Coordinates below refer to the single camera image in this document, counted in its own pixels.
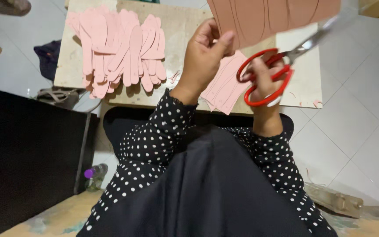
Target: purple bottle cap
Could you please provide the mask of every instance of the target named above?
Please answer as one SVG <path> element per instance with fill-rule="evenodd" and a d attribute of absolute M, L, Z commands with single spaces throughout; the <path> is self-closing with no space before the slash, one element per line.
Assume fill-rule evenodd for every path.
<path fill-rule="evenodd" d="M 91 178 L 91 177 L 93 177 L 94 173 L 96 173 L 96 170 L 94 170 L 93 168 L 88 169 L 88 170 L 84 171 L 84 177 Z"/>

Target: stack of pink cutouts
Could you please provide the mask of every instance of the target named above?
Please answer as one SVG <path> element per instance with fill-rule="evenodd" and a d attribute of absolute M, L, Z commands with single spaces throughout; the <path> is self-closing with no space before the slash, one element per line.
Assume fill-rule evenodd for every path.
<path fill-rule="evenodd" d="M 208 84 L 207 89 L 201 93 L 206 100 L 210 111 L 215 108 L 229 115 L 239 96 L 251 84 L 250 82 L 239 83 L 236 73 L 247 58 L 241 51 L 237 50 L 231 57 L 225 57 L 220 61 L 219 70 Z"/>
<path fill-rule="evenodd" d="M 149 15 L 140 25 L 137 13 L 106 6 L 68 13 L 66 19 L 81 40 L 83 85 L 90 98 L 113 93 L 121 79 L 124 86 L 141 84 L 145 91 L 166 79 L 161 59 L 165 57 L 165 34 L 161 19 Z"/>

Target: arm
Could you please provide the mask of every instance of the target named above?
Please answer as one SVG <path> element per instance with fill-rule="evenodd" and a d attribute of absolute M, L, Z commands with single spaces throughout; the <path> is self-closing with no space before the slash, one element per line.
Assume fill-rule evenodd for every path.
<path fill-rule="evenodd" d="M 128 159 L 152 164 L 167 164 L 173 151 L 191 123 L 195 105 L 184 105 L 166 89 L 149 121 L 124 137 L 121 151 Z"/>
<path fill-rule="evenodd" d="M 283 62 L 280 61 L 269 69 L 260 59 L 253 60 L 247 71 L 248 74 L 256 74 L 258 87 L 251 95 L 251 100 L 261 100 L 281 86 L 281 81 L 272 82 L 270 74 L 276 73 L 282 65 Z M 278 104 L 253 108 L 251 147 L 254 150 L 254 162 L 276 192 L 293 206 L 313 235 L 337 236 L 304 191 L 304 182 L 293 160 L 289 139 L 286 132 L 283 132 L 279 109 Z"/>
<path fill-rule="evenodd" d="M 213 45 L 213 39 L 218 38 L 214 19 L 198 27 L 188 42 L 181 79 L 170 93 L 166 90 L 149 122 L 132 129 L 131 138 L 124 138 L 123 156 L 159 165 L 169 162 L 191 122 L 198 97 L 217 73 L 220 60 L 233 53 L 233 37 L 227 32 Z"/>

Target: person's right hand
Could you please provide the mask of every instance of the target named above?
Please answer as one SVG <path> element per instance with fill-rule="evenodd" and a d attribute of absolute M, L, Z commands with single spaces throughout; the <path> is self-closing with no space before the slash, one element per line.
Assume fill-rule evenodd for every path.
<path fill-rule="evenodd" d="M 283 84 L 283 79 L 286 74 L 282 75 L 278 81 L 273 82 L 271 75 L 280 71 L 284 66 L 284 61 L 279 60 L 271 65 L 271 68 L 267 67 L 264 61 L 270 59 L 270 57 L 275 53 L 266 53 L 262 58 L 255 58 L 252 60 L 250 65 L 247 67 L 243 79 L 252 77 L 252 74 L 256 76 L 254 85 L 257 88 L 251 93 L 250 101 L 257 102 L 265 99 L 266 96 L 276 92 Z M 280 106 L 276 104 L 271 107 L 267 105 L 259 107 L 251 107 L 254 112 L 254 124 L 253 132 L 264 137 L 271 137 L 278 135 L 282 132 L 283 126 L 280 119 Z"/>
<path fill-rule="evenodd" d="M 271 68 L 268 68 L 264 63 L 270 59 L 272 55 L 275 53 L 269 52 L 266 53 L 261 58 L 255 58 L 248 65 L 245 74 L 243 75 L 243 79 L 250 78 L 252 74 L 255 74 L 256 80 L 253 82 L 257 88 L 251 93 L 250 101 L 257 102 L 266 98 L 266 96 L 273 94 L 278 90 L 282 84 L 283 79 L 286 77 L 286 74 L 282 75 L 278 81 L 273 82 L 271 79 L 271 75 L 276 74 L 280 70 L 282 70 L 284 66 L 284 61 L 279 60 L 271 65 Z"/>

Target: polka dot shirt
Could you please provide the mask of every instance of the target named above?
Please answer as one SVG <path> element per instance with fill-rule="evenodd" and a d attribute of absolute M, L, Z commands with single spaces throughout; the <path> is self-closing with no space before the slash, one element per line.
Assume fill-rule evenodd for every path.
<path fill-rule="evenodd" d="M 120 144 L 117 171 L 96 205 L 83 230 L 91 231 L 109 207 L 151 185 L 167 169 L 174 149 L 189 128 L 196 105 L 183 105 L 166 90 L 149 121 L 127 132 Z M 315 236 L 337 236 L 304 191 L 302 176 L 293 160 L 286 133 L 259 137 L 250 128 L 223 128 L 249 151 L 270 185 L 282 196 Z"/>

